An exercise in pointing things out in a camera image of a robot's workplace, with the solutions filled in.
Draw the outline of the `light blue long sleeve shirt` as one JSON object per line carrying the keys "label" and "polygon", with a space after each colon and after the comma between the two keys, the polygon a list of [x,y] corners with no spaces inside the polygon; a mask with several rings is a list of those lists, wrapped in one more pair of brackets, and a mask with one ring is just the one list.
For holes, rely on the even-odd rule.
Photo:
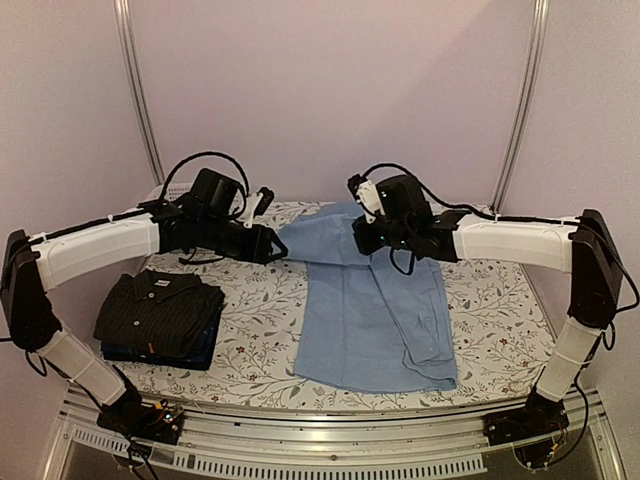
{"label": "light blue long sleeve shirt", "polygon": [[455,389],[458,371],[441,266],[425,259],[405,276],[391,264],[410,255],[361,254],[354,204],[324,206],[281,227],[288,258],[307,268],[307,300],[294,372],[357,392]]}

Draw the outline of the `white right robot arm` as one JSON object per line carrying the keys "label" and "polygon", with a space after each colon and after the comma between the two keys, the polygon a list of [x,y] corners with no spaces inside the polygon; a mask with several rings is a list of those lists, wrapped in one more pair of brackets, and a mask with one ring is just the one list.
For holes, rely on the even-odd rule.
{"label": "white right robot arm", "polygon": [[597,351],[618,309],[622,265],[598,211],[556,219],[511,218],[461,208],[439,214],[422,209],[393,217],[361,213],[351,231],[363,255],[390,248],[407,251],[417,261],[500,261],[570,275],[566,320],[532,387],[535,400],[518,412],[516,421],[527,436],[539,435],[554,422],[554,404]]}

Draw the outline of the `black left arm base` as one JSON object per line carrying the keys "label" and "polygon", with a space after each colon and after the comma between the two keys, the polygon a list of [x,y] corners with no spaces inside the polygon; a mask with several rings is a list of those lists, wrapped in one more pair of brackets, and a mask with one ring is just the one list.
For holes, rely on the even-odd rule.
{"label": "black left arm base", "polygon": [[166,400],[147,403],[126,392],[112,405],[101,405],[97,425],[123,437],[176,445],[184,424],[183,409]]}

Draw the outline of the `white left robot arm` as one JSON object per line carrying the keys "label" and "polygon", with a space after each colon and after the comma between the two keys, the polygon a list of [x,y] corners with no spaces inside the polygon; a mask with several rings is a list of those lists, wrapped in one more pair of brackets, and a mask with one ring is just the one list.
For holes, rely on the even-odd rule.
{"label": "white left robot arm", "polygon": [[[201,216],[164,203],[29,237],[13,232],[1,273],[1,305],[10,341],[35,353],[110,407],[128,434],[148,426],[148,412],[126,376],[105,363],[58,319],[49,291],[121,261],[180,249],[208,249],[223,258],[268,264],[288,254],[276,232],[224,215]],[[99,311],[94,336],[144,354],[182,358],[219,314],[221,291],[196,274],[145,270],[125,274]]]}

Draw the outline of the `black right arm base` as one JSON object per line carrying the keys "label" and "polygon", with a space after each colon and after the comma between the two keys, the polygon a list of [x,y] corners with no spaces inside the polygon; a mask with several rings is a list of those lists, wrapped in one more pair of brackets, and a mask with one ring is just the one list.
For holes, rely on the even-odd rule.
{"label": "black right arm base", "polygon": [[511,444],[525,468],[547,468],[565,443],[569,419],[562,400],[554,402],[532,391],[518,408],[482,417],[483,435],[490,446]]}

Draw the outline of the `floral patterned table cloth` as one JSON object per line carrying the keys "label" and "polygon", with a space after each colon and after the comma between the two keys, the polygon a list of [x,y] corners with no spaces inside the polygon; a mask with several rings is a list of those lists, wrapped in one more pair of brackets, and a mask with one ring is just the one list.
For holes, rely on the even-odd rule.
{"label": "floral patterned table cloth", "polygon": [[297,375],[309,291],[304,264],[217,261],[203,250],[195,260],[191,272],[226,297],[212,364],[197,371],[122,363],[143,392],[191,403],[324,412],[463,406],[526,396],[554,342],[520,266],[445,263],[455,386],[410,393],[344,390]]}

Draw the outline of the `white plastic laundry basket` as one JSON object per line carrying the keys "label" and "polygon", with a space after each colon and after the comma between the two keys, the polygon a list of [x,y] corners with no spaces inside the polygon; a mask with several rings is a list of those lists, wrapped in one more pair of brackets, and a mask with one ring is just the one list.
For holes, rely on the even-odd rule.
{"label": "white plastic laundry basket", "polygon": [[[191,183],[172,183],[167,187],[164,199],[167,201],[174,201],[178,199],[180,196],[188,193],[191,190],[191,187],[192,187]],[[158,185],[154,187],[146,195],[146,197],[144,198],[144,201],[151,201],[151,200],[157,199],[160,196],[163,188],[164,188],[163,185]]]}

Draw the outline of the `black pinstriped folded shirt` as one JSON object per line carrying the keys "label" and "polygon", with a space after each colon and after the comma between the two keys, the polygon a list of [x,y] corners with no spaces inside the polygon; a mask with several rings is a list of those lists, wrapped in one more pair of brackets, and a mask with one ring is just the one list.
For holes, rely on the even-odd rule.
{"label": "black pinstriped folded shirt", "polygon": [[196,274],[123,274],[104,300],[93,337],[142,353],[182,358],[219,319],[224,292]]}

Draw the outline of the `dark blue folded shirt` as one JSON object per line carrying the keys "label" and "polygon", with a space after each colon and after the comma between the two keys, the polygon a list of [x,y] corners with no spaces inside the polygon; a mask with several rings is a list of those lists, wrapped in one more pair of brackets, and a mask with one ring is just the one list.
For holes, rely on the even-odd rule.
{"label": "dark blue folded shirt", "polygon": [[179,369],[206,371],[210,368],[215,350],[218,321],[211,321],[184,357],[169,357],[149,352],[139,352],[127,347],[103,342],[101,353],[105,360],[138,362],[147,365],[167,366]]}

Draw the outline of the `perforated metal front panel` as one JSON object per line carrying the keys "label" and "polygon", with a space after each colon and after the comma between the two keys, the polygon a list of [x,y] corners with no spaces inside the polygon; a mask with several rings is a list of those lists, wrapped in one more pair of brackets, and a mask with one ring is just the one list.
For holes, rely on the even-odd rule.
{"label": "perforated metal front panel", "polygon": [[478,420],[189,418],[147,461],[225,479],[448,479],[486,472]]}

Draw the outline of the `right aluminium frame post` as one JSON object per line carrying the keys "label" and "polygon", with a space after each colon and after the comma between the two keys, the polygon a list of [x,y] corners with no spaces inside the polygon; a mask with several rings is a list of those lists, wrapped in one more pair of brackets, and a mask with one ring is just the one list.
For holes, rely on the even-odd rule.
{"label": "right aluminium frame post", "polygon": [[503,164],[493,195],[491,209],[501,212],[504,208],[508,190],[511,185],[522,141],[535,94],[537,77],[544,52],[546,30],[549,16],[548,0],[536,0],[533,4],[533,14],[524,71],[519,90],[513,123],[508,137]]}

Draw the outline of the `aluminium frame post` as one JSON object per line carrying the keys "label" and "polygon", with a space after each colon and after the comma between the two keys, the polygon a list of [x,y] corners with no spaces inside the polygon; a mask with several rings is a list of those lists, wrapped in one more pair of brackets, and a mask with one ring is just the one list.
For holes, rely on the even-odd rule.
{"label": "aluminium frame post", "polygon": [[140,130],[143,148],[152,179],[156,185],[160,185],[164,183],[166,177],[144,91],[142,71],[139,64],[133,29],[131,4],[127,0],[115,0],[113,5],[125,73],[129,83],[134,113]]}
{"label": "aluminium frame post", "polygon": [[491,209],[501,212],[504,208],[508,190],[511,185],[522,141],[535,94],[537,77],[544,52],[546,30],[549,16],[548,0],[536,0],[533,4],[533,14],[524,71],[519,90],[513,123],[508,137],[503,164],[493,195]]}

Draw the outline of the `aluminium front rail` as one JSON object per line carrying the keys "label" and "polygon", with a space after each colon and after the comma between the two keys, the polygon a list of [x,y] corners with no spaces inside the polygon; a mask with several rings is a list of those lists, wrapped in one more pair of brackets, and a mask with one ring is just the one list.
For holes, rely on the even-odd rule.
{"label": "aluminium front rail", "polygon": [[[593,455],[604,458],[610,447],[607,418],[595,390],[584,399],[577,391],[564,400],[569,419],[567,444],[559,448],[566,454],[589,445]],[[447,408],[380,411],[312,412],[249,408],[225,404],[179,402],[184,408],[183,426],[176,445],[149,443],[152,453],[167,451],[204,452],[220,458],[255,458],[275,463],[273,458],[291,458],[292,463],[410,462],[402,458],[440,458],[463,452],[522,449],[541,443],[551,433],[492,443],[484,435],[484,417],[507,414],[524,407],[524,401],[490,402]],[[57,437],[49,462],[63,465],[75,442],[94,450],[126,456],[127,441],[116,432],[97,425],[97,407],[85,393],[70,387],[61,407]]]}

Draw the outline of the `left aluminium frame post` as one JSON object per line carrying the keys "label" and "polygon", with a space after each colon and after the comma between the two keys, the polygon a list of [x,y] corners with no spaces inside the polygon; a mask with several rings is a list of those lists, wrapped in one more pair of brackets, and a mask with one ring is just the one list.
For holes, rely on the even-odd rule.
{"label": "left aluminium frame post", "polygon": [[113,5],[125,73],[129,83],[134,113],[140,130],[143,148],[152,179],[156,185],[160,185],[164,183],[166,177],[144,91],[142,71],[139,64],[133,29],[131,4],[127,0],[115,0]]}

